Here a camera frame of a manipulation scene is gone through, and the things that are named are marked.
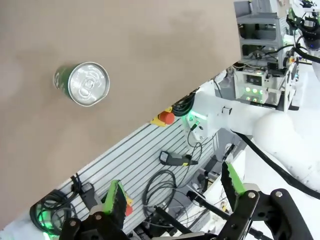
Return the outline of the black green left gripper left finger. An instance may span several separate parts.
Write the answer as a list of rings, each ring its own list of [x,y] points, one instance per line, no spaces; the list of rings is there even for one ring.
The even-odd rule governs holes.
[[[120,180],[112,180],[104,203],[94,206],[85,220],[70,218],[60,240],[128,240],[123,232],[127,195]]]

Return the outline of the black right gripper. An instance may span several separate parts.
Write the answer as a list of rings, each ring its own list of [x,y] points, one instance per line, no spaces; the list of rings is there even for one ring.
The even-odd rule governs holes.
[[[290,7],[287,12],[286,22],[293,30],[299,28],[305,40],[320,39],[320,17],[318,14],[298,17],[293,8]]]

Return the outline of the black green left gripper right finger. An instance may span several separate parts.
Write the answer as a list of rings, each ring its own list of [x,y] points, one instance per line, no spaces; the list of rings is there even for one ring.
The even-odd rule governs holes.
[[[232,164],[222,164],[221,183],[232,214],[218,240],[244,240],[252,222],[264,222],[274,240],[312,240],[313,236],[289,192],[283,188],[269,195],[246,190]]]

